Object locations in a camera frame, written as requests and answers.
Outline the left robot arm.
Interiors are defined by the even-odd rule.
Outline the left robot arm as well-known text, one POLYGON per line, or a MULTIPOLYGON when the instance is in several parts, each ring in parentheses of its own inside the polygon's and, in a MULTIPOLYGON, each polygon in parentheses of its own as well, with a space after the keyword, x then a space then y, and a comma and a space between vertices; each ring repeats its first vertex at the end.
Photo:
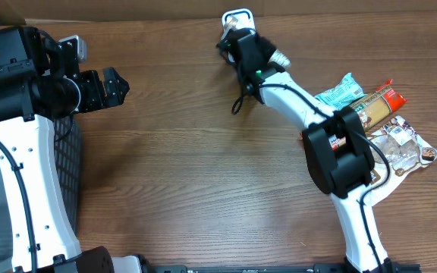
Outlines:
POLYGON ((128 82, 113 67, 81 71, 86 43, 35 27, 0 29, 0 172, 15 272, 139 272, 136 256, 82 250, 55 163, 55 121, 119 106, 128 82))

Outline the white shampoo tube gold cap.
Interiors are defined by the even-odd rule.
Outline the white shampoo tube gold cap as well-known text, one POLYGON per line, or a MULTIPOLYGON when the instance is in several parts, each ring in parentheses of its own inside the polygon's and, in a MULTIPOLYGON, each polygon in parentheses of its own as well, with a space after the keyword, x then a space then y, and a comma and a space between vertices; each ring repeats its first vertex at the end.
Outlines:
MULTIPOLYGON (((256 30, 252 30, 252 29, 243 28, 243 29, 240 29, 240 30, 247 30, 248 33, 257 34, 257 31, 256 30)), ((229 34, 231 34, 232 32, 234 32, 234 31, 238 31, 238 30, 230 31, 226 35, 226 37, 229 34)), ((273 63, 279 64, 280 66, 282 66, 285 69, 288 69, 291 66, 290 60, 282 52, 280 52, 275 46, 272 47, 272 53, 267 53, 266 54, 266 58, 268 59, 268 62, 273 62, 273 63)))

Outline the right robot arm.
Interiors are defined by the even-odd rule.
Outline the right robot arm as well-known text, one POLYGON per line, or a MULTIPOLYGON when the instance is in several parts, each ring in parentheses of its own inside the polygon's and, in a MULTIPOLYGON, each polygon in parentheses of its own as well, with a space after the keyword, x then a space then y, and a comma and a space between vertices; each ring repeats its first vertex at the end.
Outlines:
POLYGON ((285 65, 273 60, 277 48, 250 28, 225 31, 217 45, 237 71, 243 97, 275 109, 300 131, 314 184, 330 196, 346 243, 348 272, 393 272, 366 198, 381 150, 366 138, 352 108, 336 110, 295 83, 285 65))

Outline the orange spaghetti pasta package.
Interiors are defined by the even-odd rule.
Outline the orange spaghetti pasta package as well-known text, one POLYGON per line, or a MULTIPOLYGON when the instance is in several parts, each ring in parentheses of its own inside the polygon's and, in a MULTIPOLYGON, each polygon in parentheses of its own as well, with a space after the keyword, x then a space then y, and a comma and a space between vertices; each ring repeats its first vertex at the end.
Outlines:
POLYGON ((392 112, 397 111, 407 102, 401 94, 394 91, 391 84, 392 80, 388 80, 374 93, 366 94, 363 98, 346 106, 355 110, 365 131, 388 117, 392 112))

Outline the teal snack wrapper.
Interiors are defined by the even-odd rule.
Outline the teal snack wrapper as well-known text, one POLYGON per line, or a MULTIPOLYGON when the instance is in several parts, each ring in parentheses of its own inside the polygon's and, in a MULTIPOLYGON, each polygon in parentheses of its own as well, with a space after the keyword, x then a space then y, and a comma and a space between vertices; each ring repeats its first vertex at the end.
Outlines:
POLYGON ((353 78, 352 73, 347 73, 337 86, 315 95, 315 98, 340 110, 365 95, 362 87, 353 78))

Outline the beige brown snack pouch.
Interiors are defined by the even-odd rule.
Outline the beige brown snack pouch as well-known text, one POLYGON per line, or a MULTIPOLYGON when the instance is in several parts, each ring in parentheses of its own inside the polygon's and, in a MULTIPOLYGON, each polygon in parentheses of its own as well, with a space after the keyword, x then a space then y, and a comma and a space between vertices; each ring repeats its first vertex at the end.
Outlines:
POLYGON ((385 155, 385 165, 376 151, 372 151, 375 167, 371 171, 372 187, 364 202, 374 206, 387 198, 412 172, 426 168, 437 159, 437 149, 428 144, 407 121, 396 116, 369 139, 385 155))

